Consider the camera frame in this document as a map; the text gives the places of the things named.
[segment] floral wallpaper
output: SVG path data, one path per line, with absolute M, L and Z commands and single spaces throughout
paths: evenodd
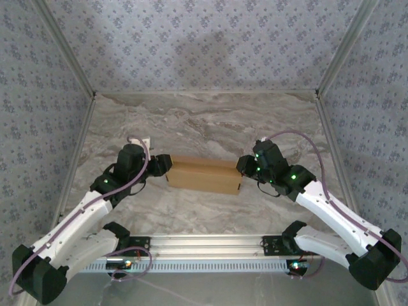
M 315 89 L 361 1 L 47 0 L 96 91 Z
M 28 0 L 0 3 L 0 305 L 11 254 L 50 229 L 89 99 Z
M 408 256 L 408 4 L 381 1 L 324 97 L 364 218 Z M 400 265 L 396 278 L 407 275 Z M 408 305 L 408 285 L 394 285 Z

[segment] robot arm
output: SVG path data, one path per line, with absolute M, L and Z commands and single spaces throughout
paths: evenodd
M 301 249 L 330 258 L 348 268 L 360 284 L 376 290 L 399 264 L 400 258 L 370 234 L 381 237 L 398 252 L 401 236 L 392 229 L 383 232 L 330 193 L 328 201 L 316 176 L 303 166 L 289 165 L 271 140 L 258 140 L 253 151 L 255 157 L 243 156 L 238 160 L 237 170 L 242 175 L 261 184 L 269 183 L 279 194 L 316 214 L 340 236 L 325 235 L 296 221 L 282 234 L 286 247 L 294 252 Z M 367 231 L 354 223 L 363 224 Z
M 96 235 L 82 238 L 131 195 L 133 185 L 145 183 L 150 176 L 162 176 L 172 166 L 169 155 L 150 156 L 149 150 L 145 154 L 138 140 L 128 141 L 131 143 L 120 150 L 117 162 L 94 181 L 90 191 L 62 222 L 30 248 L 20 245 L 14 250 L 15 282 L 43 305 L 57 298 L 66 283 L 94 260 L 132 246 L 130 232 L 115 222 L 105 225 Z M 143 142 L 149 146 L 149 140 Z

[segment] gray marble surface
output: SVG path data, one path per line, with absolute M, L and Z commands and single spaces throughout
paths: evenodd
M 327 168 L 331 192 L 343 199 L 313 95 L 294 94 L 130 94 L 97 96 L 96 107 L 76 170 L 66 212 L 75 207 L 94 179 L 117 158 L 129 134 L 151 136 L 152 154 L 182 154 L 236 161 L 250 154 L 256 139 L 285 129 L 315 141 Z M 320 177 L 317 157 L 296 135 L 275 138 L 290 163 Z M 271 187 L 263 189 L 274 192 Z M 123 200 L 98 227 L 116 221 L 133 234 L 279 233 L 295 220 L 329 231 L 308 210 L 286 198 L 261 193 L 243 179 L 230 196 L 175 189 L 164 177 L 149 178 L 137 196 Z

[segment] brown cardboard box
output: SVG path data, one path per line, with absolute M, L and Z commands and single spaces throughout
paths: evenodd
M 167 173 L 169 186 L 211 193 L 238 194 L 242 176 L 235 161 L 220 161 L 189 156 L 171 156 Z

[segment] purple cable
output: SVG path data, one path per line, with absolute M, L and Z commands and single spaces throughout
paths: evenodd
M 83 206 L 83 209 L 85 210 L 86 208 L 90 207 L 92 204 L 94 204 L 95 202 L 102 200 L 108 196 L 111 196 L 113 194 L 119 193 L 123 190 L 125 190 L 126 188 L 132 186 L 135 182 L 138 181 L 138 179 L 143 175 L 143 173 L 145 172 L 146 168 L 147 168 L 147 163 L 149 162 L 148 160 L 148 156 L 149 156 L 149 151 L 147 150 L 146 144 L 139 139 L 138 137 L 134 137 L 134 136 L 128 136 L 127 137 L 127 141 L 130 142 L 130 138 L 134 138 L 137 139 L 142 147 L 143 147 L 143 151 L 145 153 L 145 162 L 143 164 L 142 169 L 140 170 L 140 172 L 137 174 L 137 176 L 131 180 L 130 182 L 128 182 L 126 185 L 123 185 L 122 187 L 115 189 L 113 191 L 110 191 L 109 193 L 105 193 L 102 194 L 100 196 L 98 196 L 97 198 L 94 198 L 93 200 L 91 200 L 90 202 L 88 202 L 87 204 L 85 204 Z M 64 223 L 56 232 L 55 234 L 53 234 L 51 236 L 51 238 L 43 245 L 41 246 L 33 255 L 31 255 L 22 265 L 20 268 L 18 268 L 18 270 L 15 272 L 15 275 L 13 276 L 13 279 L 11 280 L 11 284 L 8 288 L 8 295 L 10 296 L 15 296 L 20 294 L 21 292 L 23 292 L 23 290 L 17 291 L 17 292 L 13 292 L 14 290 L 14 285 L 17 281 L 17 279 L 20 277 L 22 271 L 27 267 L 27 265 L 33 261 L 33 259 L 38 256 L 39 253 L 41 253 L 42 251 L 44 251 L 44 249 L 47 247 L 47 244 L 51 244 L 80 214 L 82 214 L 83 211 L 82 210 L 78 210 L 72 217 L 70 217 L 68 219 L 68 221 L 66 223 Z
M 126 271 L 124 271 L 124 270 L 119 270 L 119 269 L 118 269 L 118 270 L 115 270 L 114 273 L 112 273 L 112 280 L 113 280 L 113 281 L 115 281 L 115 282 L 126 282 L 126 281 L 131 281 L 131 280 L 133 280 L 133 279 L 138 279 L 138 278 L 140 278 L 140 277 L 146 275 L 147 272 L 150 270 L 150 268 L 152 268 L 152 264 L 153 264 L 152 255 L 151 255 L 151 253 L 149 252 L 149 250 L 148 250 L 148 249 L 145 249 L 144 247 L 128 247 L 128 248 L 123 249 L 123 250 L 118 250 L 118 251 L 115 251 L 115 252 L 106 254 L 105 256 L 108 257 L 108 256 L 119 255 L 119 254 L 122 254 L 122 253 L 124 253 L 124 252 L 133 251 L 133 250 L 143 251 L 144 253 L 147 254 L 147 256 L 149 257 L 149 264 L 147 265 L 147 268 L 146 268 L 141 274 L 138 274 L 138 275 L 132 276 L 132 277 L 126 277 L 126 278 L 123 278 L 123 279 L 116 279 L 116 278 L 114 277 L 114 275 L 115 275 L 116 273 L 125 273 L 126 275 L 129 275 L 129 274 L 128 274 Z
M 378 236 L 377 234 L 371 232 L 368 228 L 366 228 L 364 225 L 360 224 L 359 222 L 355 221 L 353 218 L 351 218 L 350 216 L 348 216 L 344 211 L 341 210 L 341 208 L 339 206 L 336 205 L 336 203 L 334 203 L 331 199 L 330 199 L 330 195 L 327 189 L 327 185 L 326 185 L 326 175 L 324 173 L 324 164 L 323 164 L 323 160 L 321 158 L 320 152 L 317 149 L 316 145 L 314 144 L 314 142 L 305 134 L 303 134 L 300 131 L 296 131 L 296 130 L 286 130 L 286 131 L 282 131 L 276 134 L 273 134 L 272 136 L 268 137 L 267 139 L 271 139 L 273 137 L 282 135 L 282 134 L 297 134 L 300 135 L 302 137 L 304 137 L 313 147 L 314 152 L 317 155 L 317 158 L 319 159 L 319 163 L 320 163 L 320 168 L 321 168 L 321 185 L 323 188 L 323 193 L 326 196 L 327 200 L 329 201 L 330 205 L 345 219 L 347 219 L 349 222 L 351 222 L 352 224 L 354 224 L 355 226 L 357 226 L 359 229 L 361 229 L 362 231 L 364 231 L 365 233 L 368 233 L 370 236 L 374 237 L 375 239 L 377 239 L 378 241 L 380 241 L 382 244 L 386 245 L 391 251 L 393 251 L 400 259 L 401 261 L 404 263 L 405 267 L 408 270 L 408 260 L 396 249 L 394 248 L 390 243 L 388 243 L 387 241 L 385 241 L 382 237 Z M 391 279 L 389 277 L 386 278 L 387 281 L 390 282 L 396 282 L 399 284 L 408 282 L 408 275 L 404 278 L 404 279 Z

